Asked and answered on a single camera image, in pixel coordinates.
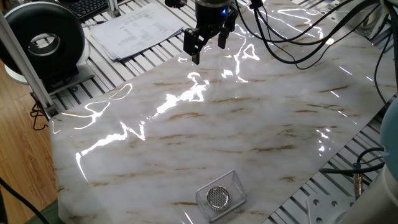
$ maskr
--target black cable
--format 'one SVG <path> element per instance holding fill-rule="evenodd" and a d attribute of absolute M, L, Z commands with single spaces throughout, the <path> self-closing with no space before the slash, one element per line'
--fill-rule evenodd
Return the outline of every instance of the black cable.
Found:
<path fill-rule="evenodd" d="M 330 14 L 332 14 L 333 12 L 337 11 L 339 8 L 343 7 L 344 5 L 346 5 L 346 4 L 348 4 L 348 3 L 352 2 L 352 1 L 354 1 L 354 0 L 348 0 L 348 1 L 345 1 L 345 2 L 343 2 L 343 3 L 341 3 L 341 4 L 339 4 L 338 6 L 336 6 L 336 7 L 333 8 L 332 10 L 330 10 L 328 13 L 326 13 L 325 15 L 323 15 L 319 20 L 317 20 L 314 24 L 312 24 L 308 29 L 306 29 L 305 31 L 301 32 L 299 35 L 297 35 L 297 36 L 295 36 L 295 37 L 293 37 L 293 38 L 290 38 L 290 39 L 285 39 L 285 38 L 283 37 L 283 38 L 284 38 L 283 40 L 274 40 L 273 42 L 274 42 L 274 43 L 285 43 L 285 42 L 288 42 L 288 41 L 291 41 L 291 40 L 295 40 L 295 39 L 300 38 L 301 36 L 303 36 L 304 34 L 306 34 L 309 30 L 311 30 L 311 29 L 314 28 L 316 25 L 318 25 L 318 23 L 320 23 L 322 20 L 324 20 L 324 19 L 325 19 L 326 17 L 328 17 Z M 237 5 L 238 12 L 239 12 L 239 16 L 240 16 L 240 18 L 241 18 L 241 20 L 242 20 L 242 23 L 243 23 L 243 25 L 245 26 L 245 28 L 249 31 L 250 34 L 252 34 L 252 35 L 255 36 L 256 38 L 262 39 L 261 37 L 259 37 L 257 34 L 255 34 L 254 32 L 252 32 L 252 31 L 249 29 L 248 25 L 245 23 L 245 21 L 244 21 L 244 19 L 243 19 L 241 10 L 239 9 L 238 0 L 235 0 L 235 3 L 236 3 L 236 5 Z"/>
<path fill-rule="evenodd" d="M 332 35 L 334 35 L 334 34 L 335 34 L 341 27 L 343 27 L 349 20 L 351 20 L 355 15 L 357 15 L 357 13 L 361 12 L 364 8 L 368 7 L 369 5 L 372 5 L 374 1 L 375 1 L 375 0 L 364 0 L 363 2 L 359 3 L 356 7 L 354 7 L 354 9 L 351 10 L 349 13 L 347 13 L 347 15 L 339 22 L 339 24 L 330 32 L 330 34 L 327 36 L 327 39 L 329 39 Z M 264 44 L 265 44 L 267 50 L 269 51 L 269 53 L 270 53 L 274 58 L 276 58 L 278 61 L 280 61 L 280 62 L 282 62 L 282 63 L 286 63 L 286 64 L 296 64 L 296 63 L 303 62 L 303 61 L 307 60 L 308 58 L 312 57 L 314 54 L 316 54 L 316 53 L 326 44 L 326 42 L 322 42 L 314 51 L 312 51 L 312 52 L 311 52 L 310 54 L 308 54 L 306 57 L 301 58 L 300 60 L 294 60 L 293 62 L 288 61 L 288 60 L 284 60 L 284 59 L 278 57 L 278 56 L 271 50 L 271 48 L 269 47 L 268 42 L 265 40 L 264 33 L 263 33 L 263 31 L 262 31 L 261 24 L 260 24 L 259 19 L 258 19 L 257 10 L 254 11 L 254 16 L 255 16 L 255 18 L 256 18 L 257 26 L 258 26 L 258 28 L 259 28 L 259 31 L 260 31 L 262 40 L 263 40 L 263 42 L 264 42 Z"/>
<path fill-rule="evenodd" d="M 321 172 L 322 174 L 363 174 L 363 173 L 367 173 L 367 172 L 372 172 L 372 171 L 376 171 L 378 169 L 383 168 L 384 166 L 384 162 L 376 165 L 376 166 L 372 166 L 369 168 L 363 168 L 363 169 L 353 169 L 353 170 L 338 170 L 338 169 L 320 169 L 319 172 Z"/>
<path fill-rule="evenodd" d="M 362 157 L 364 157 L 366 154 L 368 154 L 368 153 L 370 153 L 370 152 L 374 152 L 374 151 L 377 151 L 377 152 L 384 152 L 384 148 L 381 148 L 381 147 L 373 147 L 373 148 L 370 148 L 370 149 L 367 149 L 367 150 L 363 151 L 363 152 L 358 156 L 358 158 L 356 159 L 356 163 L 360 163 Z"/>
<path fill-rule="evenodd" d="M 381 24 L 381 26 L 379 28 L 377 28 L 377 32 L 375 33 L 375 35 L 369 39 L 369 41 L 373 41 L 379 34 L 380 32 L 383 30 L 384 26 L 386 26 L 386 24 L 388 23 L 388 15 L 384 16 L 383 19 L 383 23 Z"/>
<path fill-rule="evenodd" d="M 361 12 L 362 10 L 363 10 L 363 8 L 360 9 L 359 11 L 357 11 L 356 8 L 354 8 L 353 10 L 351 10 L 351 11 L 343 18 L 343 20 L 344 20 L 346 17 L 349 17 L 349 14 L 350 14 L 352 11 L 355 12 L 355 14 L 352 16 L 352 17 L 354 17 L 357 13 Z M 337 26 L 335 27 L 335 29 L 337 28 L 336 32 L 337 32 L 338 30 L 340 30 L 343 26 L 345 26 L 345 24 L 346 24 L 348 21 L 350 21 L 350 20 L 352 19 L 352 17 L 351 17 L 351 18 L 348 18 L 348 20 L 347 20 L 346 22 L 340 21 L 340 22 L 337 24 Z M 286 38 L 283 37 L 282 35 L 278 34 L 278 32 L 276 32 L 276 31 L 275 31 L 271 26 L 269 26 L 268 24 L 266 24 L 266 26 L 269 27 L 270 30 L 271 30 L 276 36 L 278 36 L 279 38 L 281 38 L 282 40 L 284 40 L 284 41 L 282 41 L 282 42 L 289 42 L 289 43 L 291 43 L 291 44 L 296 44 L 296 45 L 315 45 L 315 44 L 319 44 L 319 43 L 322 43 L 322 42 L 326 42 L 326 41 L 327 41 L 330 37 L 332 37 L 332 35 L 334 34 L 334 33 L 330 33 L 330 34 L 328 34 L 326 37 L 324 37 L 324 38 L 322 38 L 322 39 L 320 39 L 320 40 L 314 41 L 314 42 L 300 43 L 300 42 L 292 42 L 292 41 L 290 41 L 289 39 L 286 39 Z"/>
<path fill-rule="evenodd" d="M 1 177 L 0 177 L 0 185 L 4 187 L 12 196 L 16 199 L 20 200 L 23 204 L 25 204 L 32 212 L 35 213 L 37 218 L 39 218 L 44 224 L 50 224 L 44 216 L 35 208 L 30 202 L 28 202 L 24 197 L 22 197 L 19 193 L 17 193 L 14 189 L 12 189 Z"/>
<path fill-rule="evenodd" d="M 387 46 L 388 46 L 388 43 L 390 42 L 391 35 L 392 35 L 392 32 L 391 32 L 390 35 L 388 36 L 387 42 L 386 42 L 386 44 L 385 44 L 383 50 L 381 51 L 379 60 L 377 61 L 377 64 L 376 64 L 376 68 L 374 69 L 374 77 L 373 77 L 374 86 L 376 87 L 377 93 L 379 94 L 379 96 L 380 96 L 381 100 L 383 101 L 384 106 L 386 106 L 386 108 L 388 108 L 387 102 L 386 102 L 386 100 L 384 99 L 383 95 L 381 94 L 380 89 L 379 89 L 379 85 L 377 84 L 377 70 L 378 70 L 378 68 L 379 68 L 379 64 L 380 64 L 381 58 L 383 58 L 384 52 L 386 51 L 386 48 L 387 48 Z"/>
<path fill-rule="evenodd" d="M 375 161 L 375 160 L 382 159 L 382 158 L 383 158 L 383 156 L 378 156 L 378 157 L 376 157 L 376 158 L 374 158 L 374 159 L 371 159 L 371 160 L 369 160 L 369 161 L 367 161 L 367 162 L 355 162 L 355 163 L 354 163 L 354 166 L 355 166 L 355 165 L 364 165 L 364 164 L 368 164 L 368 163 L 370 163 L 370 162 L 373 162 L 373 161 Z"/>
<path fill-rule="evenodd" d="M 394 35 L 394 65 L 396 68 L 396 84 L 398 87 L 398 15 L 392 4 L 387 2 L 386 6 L 390 12 L 392 35 Z"/>
<path fill-rule="evenodd" d="M 346 22 L 345 23 L 338 23 L 337 24 L 337 26 L 336 27 L 340 27 L 340 28 L 342 28 L 344 25 L 346 24 Z M 271 26 L 269 26 L 269 25 L 267 25 L 269 28 L 270 28 L 270 30 L 276 35 L 276 36 L 278 36 L 279 38 L 281 38 L 282 40 L 284 40 L 284 41 L 286 41 L 286 42 L 289 42 L 289 43 L 291 43 L 291 44 L 297 44 L 297 45 L 315 45 L 315 44 L 319 44 L 319 43 L 321 43 L 321 42 L 324 42 L 324 41 L 327 41 L 330 37 L 331 37 L 331 35 L 329 34 L 329 35 L 327 35 L 326 37 L 324 37 L 324 38 L 322 38 L 322 39 L 320 39 L 320 40 L 318 40 L 318 41 L 315 41 L 315 42 L 309 42 L 309 43 L 300 43 L 300 42 L 292 42 L 292 41 L 290 41 L 290 40 L 288 40 L 288 39 L 286 39 L 285 37 L 283 37 L 282 35 L 280 35 L 278 32 L 276 32 Z"/>
<path fill-rule="evenodd" d="M 48 125 L 43 125 L 42 128 L 36 128 L 36 122 L 37 122 L 37 118 L 39 116 L 44 116 L 44 114 L 42 114 L 42 110 L 39 108 L 39 105 L 37 104 L 37 102 L 35 103 L 35 105 L 32 108 L 32 111 L 29 113 L 30 116 L 32 118 L 34 118 L 34 122 L 33 122 L 33 130 L 35 131 L 41 131 L 43 129 L 45 129 L 45 127 L 48 127 Z"/>

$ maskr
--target metal mesh strainer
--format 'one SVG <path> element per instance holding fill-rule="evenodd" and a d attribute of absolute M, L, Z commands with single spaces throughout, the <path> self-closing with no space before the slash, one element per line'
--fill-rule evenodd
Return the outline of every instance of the metal mesh strainer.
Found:
<path fill-rule="evenodd" d="M 209 222 L 213 222 L 246 201 L 246 191 L 235 170 L 197 190 L 197 204 Z"/>

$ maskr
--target white paper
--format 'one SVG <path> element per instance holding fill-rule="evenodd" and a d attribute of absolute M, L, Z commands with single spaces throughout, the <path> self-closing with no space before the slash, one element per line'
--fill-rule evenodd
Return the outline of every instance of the white paper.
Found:
<path fill-rule="evenodd" d="M 176 35 L 182 27 L 173 14 L 150 3 L 90 31 L 111 59 L 122 59 Z"/>

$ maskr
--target wooden floor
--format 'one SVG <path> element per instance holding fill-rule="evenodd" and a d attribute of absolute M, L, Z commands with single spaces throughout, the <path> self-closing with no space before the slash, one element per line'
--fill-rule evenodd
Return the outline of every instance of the wooden floor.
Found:
<path fill-rule="evenodd" d="M 27 86 L 12 81 L 0 61 L 0 177 L 39 210 L 57 198 L 49 129 L 34 131 L 29 116 L 34 100 Z M 41 116 L 37 127 L 47 124 Z M 10 224 L 33 213 L 1 188 Z"/>

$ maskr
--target marble surface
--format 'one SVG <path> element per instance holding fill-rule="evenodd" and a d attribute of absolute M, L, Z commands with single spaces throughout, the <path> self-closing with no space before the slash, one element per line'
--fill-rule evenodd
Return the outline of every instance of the marble surface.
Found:
<path fill-rule="evenodd" d="M 320 17 L 288 0 L 265 6 L 286 37 Z M 249 9 L 244 18 L 257 30 Z M 300 41 L 334 26 L 327 19 Z M 314 48 L 280 46 L 296 58 Z M 182 53 L 50 120 L 60 217 L 206 223 L 195 192 L 234 169 L 248 200 L 216 223 L 263 222 L 382 107 L 373 83 L 379 54 L 352 34 L 298 70 L 272 58 L 238 19 L 226 48 L 210 40 L 199 65 Z M 393 71 L 384 58 L 378 81 L 386 98 L 396 91 Z"/>

